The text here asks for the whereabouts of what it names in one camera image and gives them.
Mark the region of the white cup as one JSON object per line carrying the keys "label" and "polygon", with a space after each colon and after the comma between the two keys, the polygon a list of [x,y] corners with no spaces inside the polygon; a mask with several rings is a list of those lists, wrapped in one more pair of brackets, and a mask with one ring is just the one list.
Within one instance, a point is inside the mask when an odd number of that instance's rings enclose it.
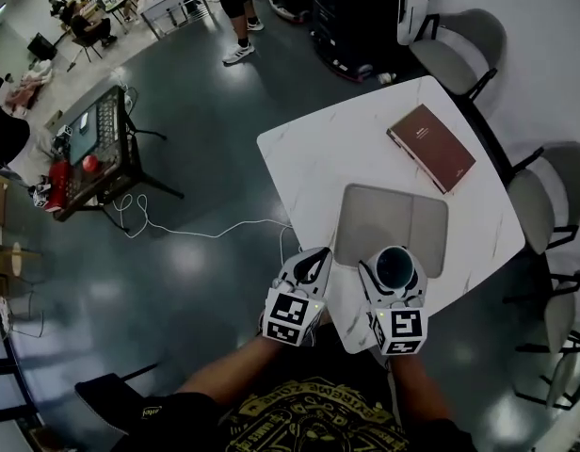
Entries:
{"label": "white cup", "polygon": [[379,251],[366,263],[374,271],[379,283],[390,290],[390,297],[402,300],[404,288],[413,272],[412,257],[405,247],[390,246]]}

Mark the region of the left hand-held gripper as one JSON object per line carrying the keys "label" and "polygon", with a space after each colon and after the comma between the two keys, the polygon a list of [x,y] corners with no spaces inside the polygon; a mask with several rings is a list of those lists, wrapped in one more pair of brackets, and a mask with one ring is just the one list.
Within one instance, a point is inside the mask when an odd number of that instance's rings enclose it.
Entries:
{"label": "left hand-held gripper", "polygon": [[[332,264],[328,247],[304,250],[282,266],[281,279],[268,290],[263,336],[293,347],[313,347],[326,310],[325,295]],[[293,284],[303,284],[298,288]]]}

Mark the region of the grey chair with black legs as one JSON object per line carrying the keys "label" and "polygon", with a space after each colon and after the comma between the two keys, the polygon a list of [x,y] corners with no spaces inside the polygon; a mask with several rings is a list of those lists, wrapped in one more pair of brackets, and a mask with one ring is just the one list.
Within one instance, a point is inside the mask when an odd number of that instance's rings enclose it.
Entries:
{"label": "grey chair with black legs", "polygon": [[474,101],[497,75],[507,33],[487,10],[429,14],[410,51],[450,93]]}
{"label": "grey chair with black legs", "polygon": [[542,341],[514,348],[526,368],[512,391],[523,401],[566,412],[578,401],[580,389],[580,273],[551,278],[557,286],[543,309]]}
{"label": "grey chair with black legs", "polygon": [[[550,195],[529,166],[546,161],[564,187],[568,205],[566,224],[556,224]],[[572,242],[580,227],[580,143],[563,141],[537,148],[512,167],[507,193],[528,247],[538,255]]]}

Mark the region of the person's left forearm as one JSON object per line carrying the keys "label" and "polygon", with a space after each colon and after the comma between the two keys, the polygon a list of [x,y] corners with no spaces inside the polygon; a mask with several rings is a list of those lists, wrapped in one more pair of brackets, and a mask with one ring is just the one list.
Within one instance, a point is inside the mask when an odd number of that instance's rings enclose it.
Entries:
{"label": "person's left forearm", "polygon": [[284,344],[262,335],[195,372],[178,394],[202,394],[229,408],[245,398],[250,388],[284,350]]}

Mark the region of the black chair with white stitching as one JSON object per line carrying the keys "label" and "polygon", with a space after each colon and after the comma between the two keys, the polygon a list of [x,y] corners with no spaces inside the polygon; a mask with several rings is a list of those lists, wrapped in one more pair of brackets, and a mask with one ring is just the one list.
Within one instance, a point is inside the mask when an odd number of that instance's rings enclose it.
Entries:
{"label": "black chair with white stitching", "polygon": [[103,422],[123,435],[128,435],[135,413],[144,400],[128,381],[151,372],[157,366],[158,363],[153,363],[122,377],[108,373],[95,379],[77,382],[74,391]]}

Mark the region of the black case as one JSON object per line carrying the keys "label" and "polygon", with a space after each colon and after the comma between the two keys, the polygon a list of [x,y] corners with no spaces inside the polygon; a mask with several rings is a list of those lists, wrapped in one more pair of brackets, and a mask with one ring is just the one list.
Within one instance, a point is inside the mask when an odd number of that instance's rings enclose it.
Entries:
{"label": "black case", "polygon": [[27,50],[39,60],[53,60],[56,56],[56,47],[41,33],[37,33],[27,45]]}

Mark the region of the grey rectangular tray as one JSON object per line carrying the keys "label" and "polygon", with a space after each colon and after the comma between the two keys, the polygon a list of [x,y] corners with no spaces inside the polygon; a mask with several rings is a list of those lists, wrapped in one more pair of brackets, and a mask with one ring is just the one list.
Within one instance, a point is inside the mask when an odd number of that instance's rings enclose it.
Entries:
{"label": "grey rectangular tray", "polygon": [[375,186],[346,186],[338,218],[334,259],[356,267],[390,246],[407,248],[429,278],[443,272],[448,206],[441,200]]}

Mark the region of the white metal table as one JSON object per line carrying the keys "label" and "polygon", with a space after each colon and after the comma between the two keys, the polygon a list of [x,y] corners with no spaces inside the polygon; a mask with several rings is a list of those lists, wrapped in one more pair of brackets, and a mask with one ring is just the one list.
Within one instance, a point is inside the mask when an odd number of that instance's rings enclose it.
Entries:
{"label": "white metal table", "polygon": [[168,33],[206,17],[212,17],[208,0],[144,0],[138,15],[157,40]]}

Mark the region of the black equipment cart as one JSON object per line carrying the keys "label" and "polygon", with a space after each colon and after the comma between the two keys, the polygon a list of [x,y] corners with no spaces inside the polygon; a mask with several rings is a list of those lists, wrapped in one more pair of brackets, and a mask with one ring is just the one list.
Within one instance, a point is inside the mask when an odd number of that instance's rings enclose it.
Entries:
{"label": "black equipment cart", "polygon": [[[79,212],[101,212],[137,185],[146,185],[182,199],[185,195],[150,176],[143,168],[137,143],[141,133],[125,108],[125,92],[113,86],[65,123],[73,129],[70,146],[53,163],[68,160],[72,166],[64,209],[51,213],[64,222]],[[95,173],[85,172],[83,159],[98,157]]]}

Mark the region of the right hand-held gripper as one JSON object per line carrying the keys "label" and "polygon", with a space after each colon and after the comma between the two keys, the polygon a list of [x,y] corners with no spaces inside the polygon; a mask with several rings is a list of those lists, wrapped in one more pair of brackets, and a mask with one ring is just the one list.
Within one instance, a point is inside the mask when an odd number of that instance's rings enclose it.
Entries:
{"label": "right hand-held gripper", "polygon": [[413,272],[401,298],[392,299],[366,262],[360,260],[357,266],[367,299],[365,347],[374,347],[383,356],[415,354],[427,339],[427,275],[416,257],[411,262]]}

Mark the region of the person's right forearm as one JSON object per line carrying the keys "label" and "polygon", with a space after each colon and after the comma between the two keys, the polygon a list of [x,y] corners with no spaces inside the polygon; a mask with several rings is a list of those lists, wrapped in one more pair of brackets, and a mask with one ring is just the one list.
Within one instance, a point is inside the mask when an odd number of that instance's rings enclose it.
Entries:
{"label": "person's right forearm", "polygon": [[451,413],[436,382],[427,375],[417,355],[389,359],[401,419],[408,427],[450,420]]}

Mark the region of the brown hardcover book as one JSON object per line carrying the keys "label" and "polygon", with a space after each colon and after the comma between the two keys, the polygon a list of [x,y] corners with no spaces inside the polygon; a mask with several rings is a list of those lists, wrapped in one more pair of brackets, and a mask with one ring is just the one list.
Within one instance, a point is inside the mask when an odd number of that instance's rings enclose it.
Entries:
{"label": "brown hardcover book", "polygon": [[475,164],[460,140],[425,105],[415,107],[386,134],[443,194],[451,192]]}

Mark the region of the round wooden stool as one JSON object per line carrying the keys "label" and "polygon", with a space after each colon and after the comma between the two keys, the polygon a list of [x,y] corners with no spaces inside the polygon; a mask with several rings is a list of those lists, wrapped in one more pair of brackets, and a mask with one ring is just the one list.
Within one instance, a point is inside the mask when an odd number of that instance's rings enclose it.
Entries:
{"label": "round wooden stool", "polygon": [[21,278],[24,261],[41,257],[40,252],[23,249],[18,242],[11,247],[0,245],[0,275]]}

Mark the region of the person's black printed shirt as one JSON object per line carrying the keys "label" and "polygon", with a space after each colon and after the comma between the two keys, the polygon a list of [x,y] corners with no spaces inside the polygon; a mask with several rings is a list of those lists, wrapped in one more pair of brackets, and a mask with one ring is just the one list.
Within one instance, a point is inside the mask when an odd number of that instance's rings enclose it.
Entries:
{"label": "person's black printed shirt", "polygon": [[449,420],[408,434],[378,401],[321,378],[289,380],[222,414],[208,396],[175,394],[143,409],[131,452],[476,452]]}

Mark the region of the red book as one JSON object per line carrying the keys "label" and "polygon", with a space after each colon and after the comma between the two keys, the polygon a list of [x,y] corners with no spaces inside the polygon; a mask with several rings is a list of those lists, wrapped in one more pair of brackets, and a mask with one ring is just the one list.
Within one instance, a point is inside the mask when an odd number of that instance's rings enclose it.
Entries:
{"label": "red book", "polygon": [[68,160],[56,161],[49,169],[49,182],[47,203],[43,209],[48,213],[54,213],[65,208],[67,203],[67,188],[71,175],[72,166]]}

